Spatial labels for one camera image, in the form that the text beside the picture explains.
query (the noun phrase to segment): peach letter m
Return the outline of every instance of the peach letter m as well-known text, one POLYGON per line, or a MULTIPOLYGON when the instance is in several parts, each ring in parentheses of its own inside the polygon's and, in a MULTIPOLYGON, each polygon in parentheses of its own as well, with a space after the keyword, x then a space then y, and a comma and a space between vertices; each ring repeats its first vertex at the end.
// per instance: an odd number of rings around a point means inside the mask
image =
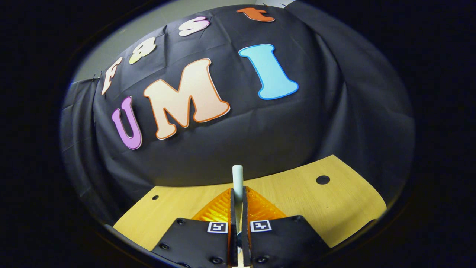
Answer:
POLYGON ((201 59, 185 66, 178 91, 160 79, 144 90, 150 100, 157 124, 156 137, 167 139, 177 132, 177 127, 167 120, 165 112, 182 127, 188 127, 190 100, 195 106, 193 120, 202 123, 230 111, 230 105, 221 100, 213 84, 208 67, 210 59, 201 59))

